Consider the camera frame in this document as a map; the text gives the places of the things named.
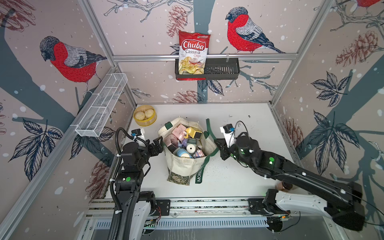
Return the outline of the canvas tote bag green handles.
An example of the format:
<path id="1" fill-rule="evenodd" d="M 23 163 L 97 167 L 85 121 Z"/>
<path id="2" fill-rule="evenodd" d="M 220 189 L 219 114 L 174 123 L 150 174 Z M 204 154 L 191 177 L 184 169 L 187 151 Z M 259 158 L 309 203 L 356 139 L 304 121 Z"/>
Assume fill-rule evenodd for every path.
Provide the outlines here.
<path id="1" fill-rule="evenodd" d="M 203 133 L 200 140 L 189 138 L 190 140 L 188 143 L 195 144 L 197 146 L 197 150 L 200 149 L 204 152 L 206 155 L 205 157 L 194 159 L 193 155 L 191 155 L 192 158 L 180 158 L 176 156 L 176 151 L 181 149 L 180 147 L 174 153 L 171 153 L 168 150 L 164 143 L 164 138 L 172 134 L 172 131 L 180 124 L 184 125 L 186 128 L 192 127 Z M 216 137 L 213 134 L 210 119 L 206 119 L 206 124 L 207 128 L 204 129 L 198 122 L 190 122 L 178 117 L 170 122 L 167 122 L 158 131 L 158 135 L 163 137 L 163 147 L 165 149 L 167 169 L 169 173 L 168 182 L 188 186 L 193 176 L 196 176 L 196 184 L 200 184 L 203 181 L 202 176 L 206 165 L 219 151 L 218 147 L 214 143 Z"/>

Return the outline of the yellow sharpener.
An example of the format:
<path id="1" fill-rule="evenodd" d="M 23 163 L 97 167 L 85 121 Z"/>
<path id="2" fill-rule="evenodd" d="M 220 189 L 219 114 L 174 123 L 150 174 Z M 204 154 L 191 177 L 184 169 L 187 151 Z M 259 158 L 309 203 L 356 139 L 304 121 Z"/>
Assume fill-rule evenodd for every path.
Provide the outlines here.
<path id="1" fill-rule="evenodd" d="M 186 136 L 185 136 L 186 139 L 191 138 L 191 139 L 200 140 L 203 134 L 201 131 L 196 130 L 192 127 L 186 128 L 185 132 L 186 132 Z"/>

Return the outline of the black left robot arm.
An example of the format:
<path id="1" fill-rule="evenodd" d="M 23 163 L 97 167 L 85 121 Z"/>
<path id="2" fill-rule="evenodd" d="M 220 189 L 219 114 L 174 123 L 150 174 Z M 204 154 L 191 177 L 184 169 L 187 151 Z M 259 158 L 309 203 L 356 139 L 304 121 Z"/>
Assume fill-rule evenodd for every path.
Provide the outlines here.
<path id="1" fill-rule="evenodd" d="M 136 133 L 129 134 L 124 128 L 115 133 L 118 167 L 110 179 L 110 192 L 115 203 L 114 214 L 108 235 L 109 240 L 139 240 L 143 235 L 148 216 L 162 210 L 157 205 L 153 191 L 141 191 L 145 165 L 151 168 L 149 159 L 164 151 L 163 137 L 151 143 Z"/>

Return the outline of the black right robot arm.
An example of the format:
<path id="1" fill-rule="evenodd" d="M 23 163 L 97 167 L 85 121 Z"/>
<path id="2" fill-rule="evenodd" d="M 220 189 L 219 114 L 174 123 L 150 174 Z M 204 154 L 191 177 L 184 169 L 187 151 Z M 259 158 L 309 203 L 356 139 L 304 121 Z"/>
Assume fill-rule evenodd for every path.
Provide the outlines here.
<path id="1" fill-rule="evenodd" d="M 250 202 L 252 214 L 273 216 L 293 211 L 328 217 L 351 231 L 362 231 L 365 224 L 365 207 L 362 205 L 361 185 L 339 183 L 307 171 L 273 152 L 263 151 L 259 143 L 242 133 L 228 146 L 225 139 L 216 139 L 222 160 L 233 158 L 245 164 L 257 175 L 266 179 L 292 184 L 308 195 L 289 194 L 269 189 L 263 200 Z"/>

